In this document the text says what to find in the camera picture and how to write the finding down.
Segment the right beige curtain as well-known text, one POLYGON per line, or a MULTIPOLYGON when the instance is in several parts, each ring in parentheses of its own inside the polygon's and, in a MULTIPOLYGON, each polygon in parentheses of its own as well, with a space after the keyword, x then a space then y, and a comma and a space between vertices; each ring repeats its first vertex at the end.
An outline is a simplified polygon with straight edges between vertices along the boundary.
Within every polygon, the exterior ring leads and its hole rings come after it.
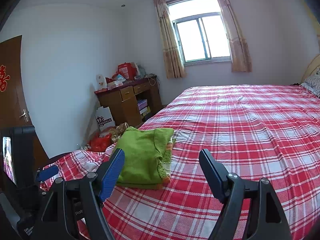
POLYGON ((232 58, 232 72, 252 72, 251 56, 230 0, 217 0, 227 31, 232 58))

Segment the window with metal frame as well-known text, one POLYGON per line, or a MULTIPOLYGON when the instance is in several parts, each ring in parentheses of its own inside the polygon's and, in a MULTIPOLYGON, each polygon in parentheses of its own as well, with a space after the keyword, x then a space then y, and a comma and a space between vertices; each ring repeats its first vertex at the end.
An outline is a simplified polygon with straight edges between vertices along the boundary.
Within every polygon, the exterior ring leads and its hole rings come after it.
POLYGON ((186 65, 231 61, 217 0, 185 0, 168 5, 178 48, 186 65))

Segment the red plaid bed sheet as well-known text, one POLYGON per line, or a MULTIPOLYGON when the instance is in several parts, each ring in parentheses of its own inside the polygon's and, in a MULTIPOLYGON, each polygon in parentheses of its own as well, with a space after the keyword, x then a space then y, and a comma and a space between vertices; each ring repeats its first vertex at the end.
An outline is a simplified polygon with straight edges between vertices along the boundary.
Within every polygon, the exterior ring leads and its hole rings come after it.
POLYGON ((116 239, 207 239, 221 211, 199 165, 206 148, 243 179, 270 180, 293 239, 319 218, 319 98, 302 86, 186 89, 143 130, 173 128, 171 181, 116 187, 103 212, 116 239))

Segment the white paper shopping bag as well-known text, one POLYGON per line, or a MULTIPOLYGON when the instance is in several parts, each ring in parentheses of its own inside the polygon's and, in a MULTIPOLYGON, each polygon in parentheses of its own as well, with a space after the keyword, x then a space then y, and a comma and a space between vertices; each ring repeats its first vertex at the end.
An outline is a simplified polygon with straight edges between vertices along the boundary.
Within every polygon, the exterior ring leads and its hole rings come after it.
POLYGON ((109 127, 116 126, 109 107, 99 107, 96 110, 95 119, 101 132, 109 127))

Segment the brown wooden door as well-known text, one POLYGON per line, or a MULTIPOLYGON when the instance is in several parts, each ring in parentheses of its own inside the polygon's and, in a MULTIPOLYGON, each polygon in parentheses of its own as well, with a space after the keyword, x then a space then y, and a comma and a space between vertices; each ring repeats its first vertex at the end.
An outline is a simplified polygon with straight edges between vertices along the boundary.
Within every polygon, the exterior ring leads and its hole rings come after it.
POLYGON ((0 92, 1 128, 32 125, 22 85, 21 44, 21 35, 1 42, 0 66, 10 75, 6 90, 0 92))

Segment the white card box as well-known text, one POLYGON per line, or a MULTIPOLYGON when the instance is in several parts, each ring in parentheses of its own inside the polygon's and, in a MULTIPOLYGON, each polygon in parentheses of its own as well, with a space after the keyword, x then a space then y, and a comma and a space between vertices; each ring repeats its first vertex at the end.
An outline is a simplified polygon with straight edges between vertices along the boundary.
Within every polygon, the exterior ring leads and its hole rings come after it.
POLYGON ((96 80, 97 80, 99 90, 107 88, 106 77, 104 77, 101 74, 98 74, 98 75, 96 75, 96 80))

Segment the left beige curtain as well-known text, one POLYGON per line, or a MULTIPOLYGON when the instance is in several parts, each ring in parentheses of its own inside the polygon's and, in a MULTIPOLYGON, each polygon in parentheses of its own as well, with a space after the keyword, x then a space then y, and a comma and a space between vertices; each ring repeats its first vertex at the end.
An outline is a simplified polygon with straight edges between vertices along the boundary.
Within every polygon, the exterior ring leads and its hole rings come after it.
POLYGON ((179 52, 170 12, 165 0, 153 0, 161 33, 165 71, 168 79, 184 78, 184 64, 179 52))

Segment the beige curtain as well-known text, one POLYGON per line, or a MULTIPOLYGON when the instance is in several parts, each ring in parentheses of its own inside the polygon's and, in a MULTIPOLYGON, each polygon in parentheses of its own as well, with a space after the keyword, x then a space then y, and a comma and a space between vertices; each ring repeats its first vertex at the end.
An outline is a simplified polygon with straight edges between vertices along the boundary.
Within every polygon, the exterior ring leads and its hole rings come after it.
POLYGON ((230 0, 217 0, 227 31, 232 58, 232 72, 252 72, 251 56, 230 0))
POLYGON ((179 52, 170 12, 165 0, 153 0, 161 33, 165 71, 168 79, 184 78, 184 64, 179 52))

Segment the red plastic bag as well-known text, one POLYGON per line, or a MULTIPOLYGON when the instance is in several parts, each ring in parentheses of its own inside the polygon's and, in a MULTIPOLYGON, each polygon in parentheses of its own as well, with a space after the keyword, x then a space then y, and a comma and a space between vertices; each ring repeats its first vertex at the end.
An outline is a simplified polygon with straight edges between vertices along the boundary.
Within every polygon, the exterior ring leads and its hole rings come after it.
POLYGON ((111 133, 107 133, 104 137, 95 137, 89 142, 90 150, 92 152, 105 152, 112 144, 111 133))

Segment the green orange striped knit sweater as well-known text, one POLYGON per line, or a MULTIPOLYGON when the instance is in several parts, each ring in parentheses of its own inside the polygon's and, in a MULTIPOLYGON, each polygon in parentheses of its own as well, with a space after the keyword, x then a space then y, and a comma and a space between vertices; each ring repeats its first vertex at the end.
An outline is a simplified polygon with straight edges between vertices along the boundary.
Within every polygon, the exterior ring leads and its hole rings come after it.
POLYGON ((160 190, 171 181, 173 128, 139 130, 129 127, 117 141, 125 153, 117 186, 160 190))

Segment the brown wooden desk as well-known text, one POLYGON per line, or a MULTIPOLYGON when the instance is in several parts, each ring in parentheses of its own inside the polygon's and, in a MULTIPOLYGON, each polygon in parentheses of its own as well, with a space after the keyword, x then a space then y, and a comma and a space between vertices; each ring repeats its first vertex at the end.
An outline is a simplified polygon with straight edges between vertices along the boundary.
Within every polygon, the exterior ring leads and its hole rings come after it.
POLYGON ((153 74, 136 81, 127 81, 112 90, 97 90, 95 95, 101 106, 110 109, 116 125, 126 122, 130 126, 138 127, 146 121, 140 114, 138 100, 147 100, 150 116, 154 116, 163 108, 159 81, 153 74))

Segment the red gift box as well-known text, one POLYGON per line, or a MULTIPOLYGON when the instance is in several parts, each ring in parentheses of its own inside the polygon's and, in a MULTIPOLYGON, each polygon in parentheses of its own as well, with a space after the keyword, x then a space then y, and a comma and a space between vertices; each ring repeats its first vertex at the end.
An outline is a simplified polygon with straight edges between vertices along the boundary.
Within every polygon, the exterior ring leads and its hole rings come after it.
POLYGON ((125 62, 118 65, 118 72, 126 79, 126 80, 134 80, 137 74, 137 70, 134 63, 125 62))

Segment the red paper door decoration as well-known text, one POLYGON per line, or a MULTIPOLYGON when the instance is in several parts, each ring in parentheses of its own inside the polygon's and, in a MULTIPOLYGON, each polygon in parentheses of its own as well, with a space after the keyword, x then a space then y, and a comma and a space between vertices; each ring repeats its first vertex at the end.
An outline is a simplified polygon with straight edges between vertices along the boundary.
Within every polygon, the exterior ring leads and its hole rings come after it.
POLYGON ((1 65, 1 68, 0 68, 0 91, 1 92, 4 92, 6 90, 9 80, 10 80, 10 75, 6 74, 6 66, 1 65))

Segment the grey striped pillow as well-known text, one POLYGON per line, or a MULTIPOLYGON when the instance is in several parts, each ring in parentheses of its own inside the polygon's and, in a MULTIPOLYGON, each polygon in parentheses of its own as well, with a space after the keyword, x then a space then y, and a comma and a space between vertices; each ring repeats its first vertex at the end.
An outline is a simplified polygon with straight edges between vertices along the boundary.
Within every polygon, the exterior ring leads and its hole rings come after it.
POLYGON ((317 68, 315 74, 308 76, 301 84, 302 87, 309 90, 312 94, 320 97, 320 74, 317 68))

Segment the cream wooden headboard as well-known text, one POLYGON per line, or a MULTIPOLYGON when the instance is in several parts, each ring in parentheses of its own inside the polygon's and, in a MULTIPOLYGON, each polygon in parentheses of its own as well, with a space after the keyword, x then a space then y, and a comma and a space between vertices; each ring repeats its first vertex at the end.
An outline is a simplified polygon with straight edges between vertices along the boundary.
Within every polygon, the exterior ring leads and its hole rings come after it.
POLYGON ((318 54, 317 56, 315 56, 312 61, 310 62, 310 64, 308 65, 308 67, 306 68, 306 71, 303 74, 303 77, 301 79, 301 83, 304 82, 304 80, 309 77, 310 75, 314 74, 315 72, 317 72, 317 69, 320 66, 320 54, 318 54))

